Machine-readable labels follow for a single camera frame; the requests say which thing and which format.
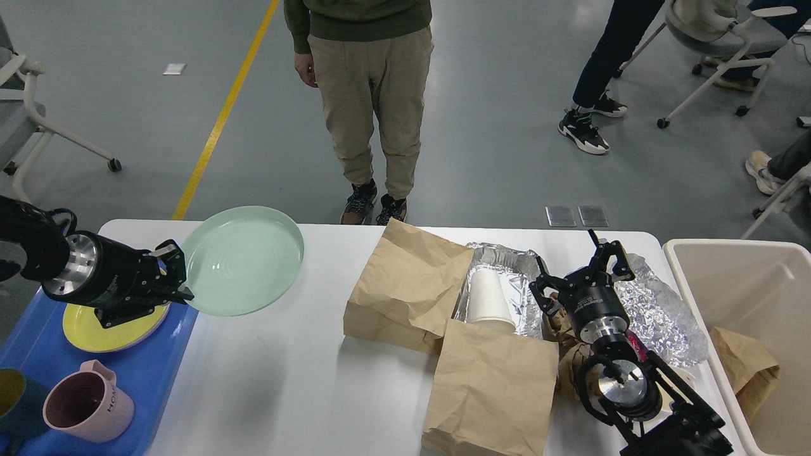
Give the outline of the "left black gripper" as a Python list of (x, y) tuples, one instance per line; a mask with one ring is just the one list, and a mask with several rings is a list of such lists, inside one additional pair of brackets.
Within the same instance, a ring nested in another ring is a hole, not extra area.
[(188, 304), (195, 297), (186, 287), (184, 253), (173, 239), (150, 251), (75, 232), (67, 236), (67, 245), (67, 263), (55, 278), (42, 283), (44, 294), (92, 308), (103, 329), (153, 315), (170, 302)]

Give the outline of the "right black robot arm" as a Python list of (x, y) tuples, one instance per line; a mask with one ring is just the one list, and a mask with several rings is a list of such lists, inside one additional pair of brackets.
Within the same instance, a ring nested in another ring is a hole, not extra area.
[(585, 411), (617, 428), (622, 455), (731, 454), (724, 419), (632, 332), (615, 286), (636, 278), (625, 248), (588, 233), (596, 250), (587, 265), (556, 277), (538, 256), (529, 285), (540, 310), (565, 312), (574, 338), (590, 350), (573, 375)]

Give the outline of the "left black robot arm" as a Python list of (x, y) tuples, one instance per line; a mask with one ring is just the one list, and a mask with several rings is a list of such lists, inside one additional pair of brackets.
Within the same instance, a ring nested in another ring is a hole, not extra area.
[(58, 302), (92, 308), (102, 328), (151, 315), (171, 302), (187, 304), (185, 256), (173, 239), (136, 249), (76, 228), (66, 208), (44, 211), (23, 200), (1, 199), (2, 240), (26, 254), (23, 278), (38, 282)]

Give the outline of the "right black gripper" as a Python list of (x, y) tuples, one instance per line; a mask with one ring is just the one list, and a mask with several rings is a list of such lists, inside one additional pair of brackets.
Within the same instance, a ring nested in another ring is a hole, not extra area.
[[(617, 295), (614, 282), (631, 282), (636, 274), (619, 241), (601, 241), (595, 230), (587, 231), (596, 246), (586, 269), (566, 277), (552, 276), (544, 260), (535, 256), (539, 274), (529, 289), (540, 310), (553, 317), (563, 306), (577, 340), (586, 344), (627, 344), (630, 320)], [(553, 289), (558, 298), (546, 295)]]

